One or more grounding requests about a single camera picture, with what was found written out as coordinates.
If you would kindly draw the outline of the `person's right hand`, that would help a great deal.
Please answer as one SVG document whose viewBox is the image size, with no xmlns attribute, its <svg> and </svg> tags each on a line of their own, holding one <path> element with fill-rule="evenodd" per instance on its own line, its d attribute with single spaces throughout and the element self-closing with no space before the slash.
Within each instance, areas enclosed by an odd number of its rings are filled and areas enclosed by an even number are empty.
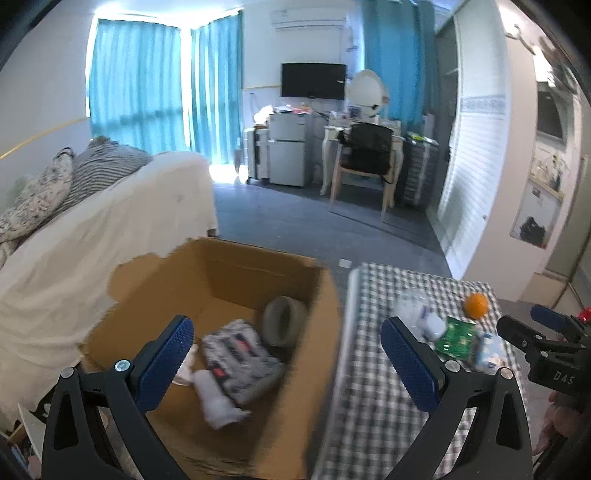
<svg viewBox="0 0 591 480">
<path fill-rule="evenodd" d="M 581 413 L 570 407 L 570 402 L 570 398 L 559 392 L 554 391 L 550 394 L 549 406 L 544 415 L 538 443 L 533 448 L 533 455 L 541 454 L 549 445 L 554 434 L 568 438 L 576 432 Z"/>
</svg>

